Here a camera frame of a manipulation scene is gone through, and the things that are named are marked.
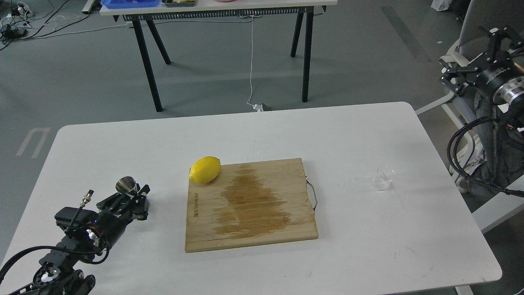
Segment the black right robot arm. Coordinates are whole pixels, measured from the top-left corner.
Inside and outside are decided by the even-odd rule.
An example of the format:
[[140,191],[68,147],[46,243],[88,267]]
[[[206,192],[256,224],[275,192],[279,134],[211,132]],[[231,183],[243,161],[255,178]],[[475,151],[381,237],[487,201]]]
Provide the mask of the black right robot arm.
[[[523,38],[511,26],[489,33],[485,52],[461,66],[440,59],[440,78],[455,98],[472,98],[480,111],[477,117],[452,136],[447,158],[455,172],[470,185],[489,191],[523,197],[522,190],[509,189],[510,177],[523,171],[523,68],[515,60],[522,54]],[[486,149],[487,171],[466,172],[460,164],[457,146],[470,131],[480,136]]]

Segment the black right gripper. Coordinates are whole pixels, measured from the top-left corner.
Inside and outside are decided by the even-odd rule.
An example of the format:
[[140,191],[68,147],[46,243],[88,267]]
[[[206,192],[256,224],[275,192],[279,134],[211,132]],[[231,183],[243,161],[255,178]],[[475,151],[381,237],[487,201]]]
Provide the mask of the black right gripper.
[[467,42],[466,65],[441,57],[442,84],[458,97],[481,92],[491,103],[523,100],[522,36],[511,26],[494,28]]

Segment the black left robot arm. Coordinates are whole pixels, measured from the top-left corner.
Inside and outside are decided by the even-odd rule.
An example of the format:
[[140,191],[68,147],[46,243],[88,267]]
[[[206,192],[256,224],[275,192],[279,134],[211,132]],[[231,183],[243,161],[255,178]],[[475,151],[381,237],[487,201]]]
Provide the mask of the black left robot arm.
[[103,263],[110,250],[133,220],[146,220],[149,211],[149,185],[116,186],[116,193],[97,203],[98,212],[87,210],[93,191],[82,198],[79,207],[64,207],[55,215],[56,225],[64,232],[56,246],[35,246],[9,258],[1,269],[1,279],[23,256],[49,250],[39,260],[40,268],[32,281],[13,292],[15,295],[88,295],[96,284],[77,263]]

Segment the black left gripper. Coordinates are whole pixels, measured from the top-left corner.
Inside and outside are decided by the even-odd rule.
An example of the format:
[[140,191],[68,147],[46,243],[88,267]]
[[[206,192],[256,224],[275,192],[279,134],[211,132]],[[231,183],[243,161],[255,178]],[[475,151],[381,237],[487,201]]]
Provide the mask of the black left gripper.
[[147,220],[149,185],[138,192],[114,193],[96,204],[100,213],[84,215],[84,250],[110,250],[132,220]]

